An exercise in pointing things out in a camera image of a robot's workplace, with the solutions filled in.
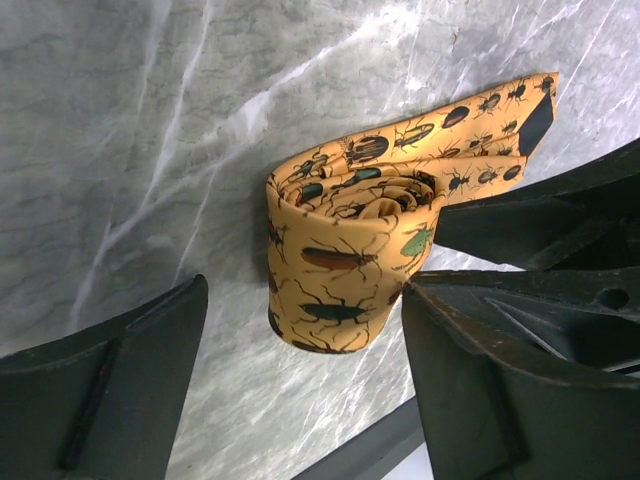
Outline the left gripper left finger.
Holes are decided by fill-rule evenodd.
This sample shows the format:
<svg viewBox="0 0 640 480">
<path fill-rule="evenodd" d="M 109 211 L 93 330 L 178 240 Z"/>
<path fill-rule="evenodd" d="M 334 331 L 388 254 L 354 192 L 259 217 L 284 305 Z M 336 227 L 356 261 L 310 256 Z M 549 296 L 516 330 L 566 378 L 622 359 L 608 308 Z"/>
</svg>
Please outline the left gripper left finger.
<svg viewBox="0 0 640 480">
<path fill-rule="evenodd" d="M 4 479 L 162 479 L 208 307 L 197 275 L 1 360 Z"/>
</svg>

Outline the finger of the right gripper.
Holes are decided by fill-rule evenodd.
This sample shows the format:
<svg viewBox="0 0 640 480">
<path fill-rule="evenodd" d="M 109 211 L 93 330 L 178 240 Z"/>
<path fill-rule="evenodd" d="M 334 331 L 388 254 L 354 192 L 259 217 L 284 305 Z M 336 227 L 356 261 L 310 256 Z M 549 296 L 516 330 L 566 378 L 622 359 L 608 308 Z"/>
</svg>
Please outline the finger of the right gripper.
<svg viewBox="0 0 640 480">
<path fill-rule="evenodd" d="M 446 207 L 435 242 L 524 270 L 639 264 L 639 143 L 491 198 Z"/>
<path fill-rule="evenodd" d="M 414 275 L 446 306 L 550 355 L 611 372 L 639 371 L 639 269 Z"/>
</svg>

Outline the yellow beetle print tie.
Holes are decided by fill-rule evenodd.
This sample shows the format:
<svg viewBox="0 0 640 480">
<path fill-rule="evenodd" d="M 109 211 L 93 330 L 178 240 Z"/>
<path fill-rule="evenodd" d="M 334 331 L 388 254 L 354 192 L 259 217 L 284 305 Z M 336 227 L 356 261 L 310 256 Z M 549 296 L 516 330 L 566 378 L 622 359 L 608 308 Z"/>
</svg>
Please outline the yellow beetle print tie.
<svg viewBox="0 0 640 480">
<path fill-rule="evenodd" d="M 441 211 L 522 179 L 554 121 L 558 79 L 516 79 L 277 167 L 266 184 L 275 334 L 315 353 L 368 347 L 429 256 Z"/>
</svg>

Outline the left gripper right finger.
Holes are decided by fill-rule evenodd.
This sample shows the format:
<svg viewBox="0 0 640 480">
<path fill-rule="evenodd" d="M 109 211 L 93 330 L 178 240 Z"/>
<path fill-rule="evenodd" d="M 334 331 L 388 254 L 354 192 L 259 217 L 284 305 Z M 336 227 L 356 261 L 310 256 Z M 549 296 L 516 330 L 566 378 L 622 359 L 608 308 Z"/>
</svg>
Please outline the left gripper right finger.
<svg viewBox="0 0 640 480">
<path fill-rule="evenodd" d="M 480 323 L 412 282 L 402 325 L 438 479 L 635 479 L 639 382 Z"/>
</svg>

